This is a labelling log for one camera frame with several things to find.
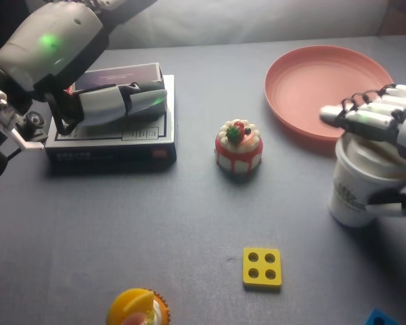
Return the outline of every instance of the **pink plate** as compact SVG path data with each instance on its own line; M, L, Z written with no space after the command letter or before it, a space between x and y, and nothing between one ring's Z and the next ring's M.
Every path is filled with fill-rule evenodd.
M339 104L356 92L380 89L390 75L367 56L336 46L295 49L270 67L265 94L278 119L302 141L335 144L341 129L319 120L319 109Z

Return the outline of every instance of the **white backdrop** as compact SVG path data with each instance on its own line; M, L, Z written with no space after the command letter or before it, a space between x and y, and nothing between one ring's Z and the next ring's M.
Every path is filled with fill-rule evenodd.
M31 11L43 4L26 0ZM117 28L110 48L375 35L388 0L158 0Z

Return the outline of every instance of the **white cup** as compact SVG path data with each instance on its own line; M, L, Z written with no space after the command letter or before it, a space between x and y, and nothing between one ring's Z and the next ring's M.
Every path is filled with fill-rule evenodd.
M336 144L334 192L329 209L334 219L349 227L363 227L376 215L365 210L372 194L406 186L406 160L388 144L363 142L345 133Z

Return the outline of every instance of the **robotic arm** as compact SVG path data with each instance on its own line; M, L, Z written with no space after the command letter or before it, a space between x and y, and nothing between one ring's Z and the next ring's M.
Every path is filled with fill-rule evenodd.
M98 59L119 24L156 0L48 2L0 49L0 145L10 137L22 150L43 149L15 129L17 116L27 113L32 100L49 104L63 135L78 124L104 124L142 110L159 114L151 107L165 99L166 91L155 83L108 85L72 95L64 91Z
M370 100L369 94L376 93ZM364 104L358 105L360 95ZM340 127L368 140L388 142L406 160L406 86L387 85L379 91L357 93L338 106L324 106L320 119L333 127ZM384 190L369 199L370 213L406 216L406 194Z

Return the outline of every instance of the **table surface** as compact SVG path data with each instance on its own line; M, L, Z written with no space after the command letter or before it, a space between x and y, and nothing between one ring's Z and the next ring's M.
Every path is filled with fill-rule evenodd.
M298 147L266 104L272 62L321 44L361 51L406 84L406 37L104 53L93 68L160 62L175 75L177 162L57 176L42 152L15 157L0 178L0 324L103 324L133 287L160 292L172 324L353 325L374 308L406 324L406 219L359 232L337 224L334 159ZM215 165L215 135L233 118L257 124L265 143L248 183ZM249 246L281 251L281 292L244 290Z

